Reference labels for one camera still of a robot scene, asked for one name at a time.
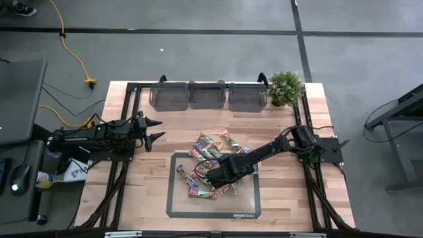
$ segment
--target potted plant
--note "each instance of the potted plant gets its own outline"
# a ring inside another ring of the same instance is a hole
[[[270,76],[268,95],[274,106],[293,106],[303,95],[303,84],[297,72],[282,71]]]

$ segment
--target concrete floor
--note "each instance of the concrete floor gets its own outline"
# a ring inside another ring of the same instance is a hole
[[[67,27],[200,30],[295,30],[289,0],[66,0],[56,1]],[[0,26],[59,27],[48,1],[31,18],[0,15]],[[297,0],[303,30],[422,32],[419,0]],[[106,96],[111,80],[255,81],[294,70],[303,75],[296,36],[204,34],[68,34],[67,45],[85,62],[98,85],[91,97],[75,100],[50,90],[79,112]],[[362,137],[365,119],[379,105],[422,83],[423,38],[305,37],[313,82],[323,83],[343,149],[348,193],[357,228],[423,236],[423,190],[388,195],[385,186],[404,180],[388,144]],[[45,81],[78,97],[89,93],[80,65],[61,45],[57,33],[0,33],[0,58],[46,59]],[[48,95],[40,104],[56,108],[67,121],[81,123],[102,103],[73,117]],[[40,109],[36,122],[49,130],[63,126]],[[381,130],[375,139],[384,139]],[[66,228],[79,203],[82,184],[61,184],[43,196],[49,223],[0,226],[0,233]]]

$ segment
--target wooden tabletop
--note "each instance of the wooden tabletop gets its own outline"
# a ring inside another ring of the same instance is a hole
[[[102,119],[119,119],[124,103],[127,81],[112,81],[108,89]],[[314,127],[330,126],[323,85],[306,83],[307,97]],[[219,139],[228,129],[237,142],[255,149],[272,141],[284,128],[294,126],[292,107],[275,107],[270,101],[261,113],[231,112],[228,102],[220,110],[156,112],[149,104],[149,89],[141,92],[139,110],[150,119],[163,122],[148,133],[166,132],[153,144],[153,151],[136,149],[126,179],[119,229],[179,231],[311,231],[311,218],[304,172],[292,153],[273,156],[259,164],[261,216],[258,219],[194,219],[170,218],[166,214],[171,155],[188,152],[196,135],[203,132]],[[323,137],[333,130],[315,131]],[[229,153],[228,147],[223,152]],[[90,169],[75,225],[88,219],[104,198],[111,162],[103,161]],[[354,226],[352,211],[342,173],[331,164],[322,164],[327,198],[344,221]],[[114,211],[113,200],[109,222]],[[319,221],[323,224],[320,202],[316,202]]]

